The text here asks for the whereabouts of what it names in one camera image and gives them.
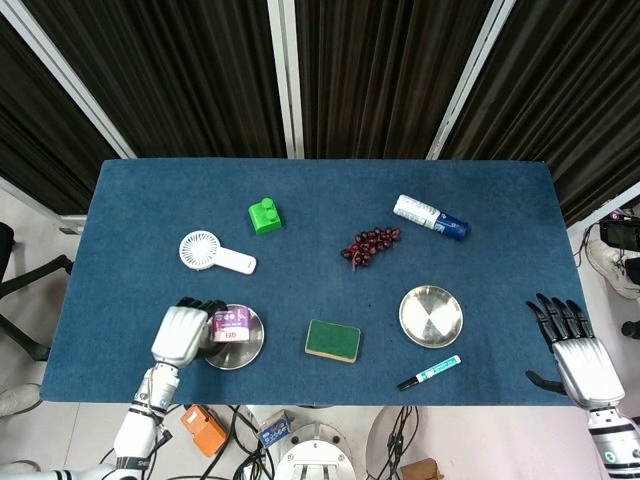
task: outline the metal plate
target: metal plate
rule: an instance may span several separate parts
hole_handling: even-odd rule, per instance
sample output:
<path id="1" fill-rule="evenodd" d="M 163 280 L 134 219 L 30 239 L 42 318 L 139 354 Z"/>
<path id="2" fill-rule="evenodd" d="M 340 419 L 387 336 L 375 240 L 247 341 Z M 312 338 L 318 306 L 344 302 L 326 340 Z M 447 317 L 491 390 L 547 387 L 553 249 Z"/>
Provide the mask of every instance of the metal plate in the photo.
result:
<path id="1" fill-rule="evenodd" d="M 244 307 L 244 305 L 234 303 L 229 303 L 227 306 Z M 249 365 L 258 356 L 264 344 L 264 326 L 256 312 L 250 308 L 249 312 L 251 313 L 251 318 L 249 319 L 249 341 L 246 343 L 228 343 L 220 353 L 206 358 L 209 365 L 213 365 L 220 370 L 236 370 Z"/>
<path id="2" fill-rule="evenodd" d="M 462 309 L 446 290 L 433 285 L 416 287 L 400 304 L 400 325 L 407 336 L 427 348 L 442 348 L 458 338 Z"/>

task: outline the white device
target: white device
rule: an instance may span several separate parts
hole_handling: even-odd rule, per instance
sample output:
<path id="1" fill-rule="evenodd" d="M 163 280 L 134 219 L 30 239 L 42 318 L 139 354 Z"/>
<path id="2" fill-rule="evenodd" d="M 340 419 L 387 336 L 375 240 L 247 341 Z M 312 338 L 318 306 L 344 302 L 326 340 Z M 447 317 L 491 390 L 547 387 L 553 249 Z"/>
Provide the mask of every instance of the white device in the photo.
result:
<path id="1" fill-rule="evenodd" d="M 222 248 L 220 240 L 206 230 L 191 232 L 180 242 L 180 259 L 193 270 L 205 270 L 214 265 L 250 275 L 256 268 L 256 259 L 250 255 Z"/>

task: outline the blue tablecloth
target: blue tablecloth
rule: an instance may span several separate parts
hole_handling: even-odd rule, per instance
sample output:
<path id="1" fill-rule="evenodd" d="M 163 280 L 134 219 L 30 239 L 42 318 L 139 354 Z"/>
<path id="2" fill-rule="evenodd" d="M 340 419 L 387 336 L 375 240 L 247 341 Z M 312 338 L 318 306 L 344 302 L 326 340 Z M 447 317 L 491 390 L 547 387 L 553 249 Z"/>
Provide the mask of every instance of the blue tablecloth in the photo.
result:
<path id="1" fill-rule="evenodd" d="M 400 193 L 468 221 L 457 242 L 392 213 Z M 255 235 L 247 208 L 272 197 L 284 229 Z M 402 229 L 402 241 L 351 271 L 353 235 Z M 194 230 L 258 259 L 251 276 L 187 269 Z M 438 285 L 464 312 L 457 341 L 424 349 L 398 321 L 406 292 Z M 534 317 L 536 292 L 584 305 L 548 168 L 511 161 L 114 160 L 102 168 L 46 370 L 42 397 L 129 402 L 166 309 L 183 296 L 246 304 L 266 342 L 248 367 L 203 360 L 176 401 L 232 404 L 563 405 L 525 370 L 558 378 Z M 359 327 L 353 365 L 304 353 L 311 319 Z M 458 354 L 462 364 L 405 392 L 396 385 Z"/>

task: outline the robotic arm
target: robotic arm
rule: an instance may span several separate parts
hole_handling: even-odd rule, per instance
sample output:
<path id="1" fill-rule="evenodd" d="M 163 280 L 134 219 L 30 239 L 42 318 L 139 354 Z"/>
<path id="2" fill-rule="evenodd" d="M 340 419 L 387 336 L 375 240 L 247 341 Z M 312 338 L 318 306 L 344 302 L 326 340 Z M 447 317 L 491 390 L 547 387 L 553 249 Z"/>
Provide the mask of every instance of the robotic arm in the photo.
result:
<path id="1" fill-rule="evenodd" d="M 562 382 L 545 380 L 531 370 L 527 377 L 587 411 L 589 433 L 610 478 L 640 478 L 640 430 L 618 412 L 624 389 L 607 349 L 575 302 L 536 296 L 542 309 L 533 302 L 527 306 L 556 359 Z"/>
<path id="2" fill-rule="evenodd" d="M 151 347 L 157 363 L 145 373 L 113 444 L 115 466 L 103 464 L 83 472 L 10 474 L 3 480 L 140 480 L 151 454 L 171 438 L 162 422 L 180 383 L 178 371 L 207 345 L 207 320 L 220 305 L 183 299 L 167 310 Z"/>

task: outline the green building block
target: green building block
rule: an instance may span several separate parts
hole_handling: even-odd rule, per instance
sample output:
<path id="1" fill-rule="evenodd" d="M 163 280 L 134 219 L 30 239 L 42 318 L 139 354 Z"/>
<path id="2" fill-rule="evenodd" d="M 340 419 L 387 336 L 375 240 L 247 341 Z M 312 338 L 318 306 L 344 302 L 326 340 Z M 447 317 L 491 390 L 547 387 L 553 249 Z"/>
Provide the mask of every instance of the green building block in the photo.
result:
<path id="1" fill-rule="evenodd" d="M 249 216 L 258 235 L 282 228 L 276 204 L 269 197 L 263 198 L 260 203 L 251 205 L 249 207 Z"/>

